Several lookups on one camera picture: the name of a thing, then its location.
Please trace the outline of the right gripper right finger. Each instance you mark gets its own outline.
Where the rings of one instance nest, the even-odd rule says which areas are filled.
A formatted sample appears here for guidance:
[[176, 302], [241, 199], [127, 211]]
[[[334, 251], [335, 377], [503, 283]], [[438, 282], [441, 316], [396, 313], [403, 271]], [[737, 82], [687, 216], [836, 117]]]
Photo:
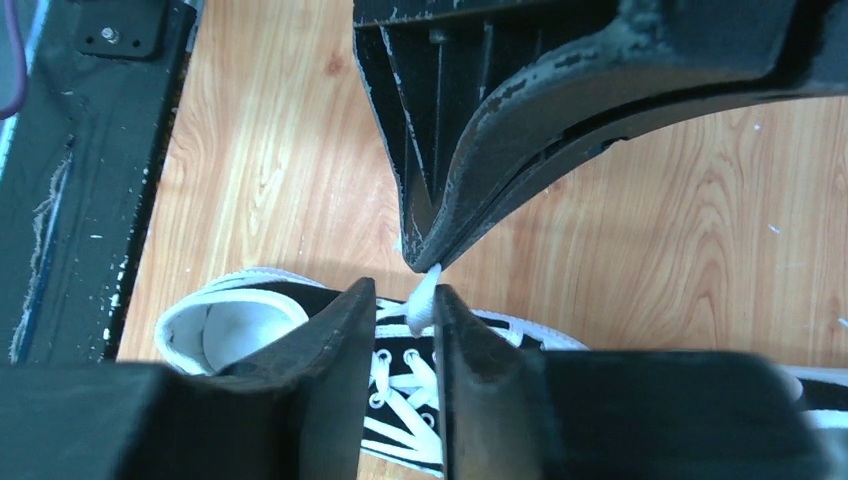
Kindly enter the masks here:
[[519, 348], [436, 289], [449, 479], [818, 479], [822, 446], [763, 358]]

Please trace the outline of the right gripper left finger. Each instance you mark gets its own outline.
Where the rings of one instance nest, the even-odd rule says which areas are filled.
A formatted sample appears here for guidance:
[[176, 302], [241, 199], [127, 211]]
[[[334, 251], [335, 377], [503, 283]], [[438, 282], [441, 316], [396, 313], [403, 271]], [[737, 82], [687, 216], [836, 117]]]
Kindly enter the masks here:
[[145, 393], [123, 479], [352, 479], [376, 294], [274, 280], [222, 283], [157, 325], [165, 360]]

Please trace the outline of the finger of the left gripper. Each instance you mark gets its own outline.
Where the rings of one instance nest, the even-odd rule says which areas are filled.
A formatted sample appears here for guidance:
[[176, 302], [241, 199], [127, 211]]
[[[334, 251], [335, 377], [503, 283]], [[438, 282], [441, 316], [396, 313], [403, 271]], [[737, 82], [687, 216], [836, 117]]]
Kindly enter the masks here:
[[354, 53], [398, 187], [403, 257], [449, 265], [597, 153], [568, 154], [564, 104], [533, 100], [591, 23], [358, 25]]

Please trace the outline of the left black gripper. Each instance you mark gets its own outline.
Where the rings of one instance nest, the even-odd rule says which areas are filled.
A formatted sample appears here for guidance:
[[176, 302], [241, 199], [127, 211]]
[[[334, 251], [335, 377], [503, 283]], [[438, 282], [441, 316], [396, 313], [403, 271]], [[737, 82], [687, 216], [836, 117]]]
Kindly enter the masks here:
[[358, 1], [371, 99], [484, 100], [407, 265], [449, 265], [618, 141], [717, 113], [847, 92], [843, 1]]

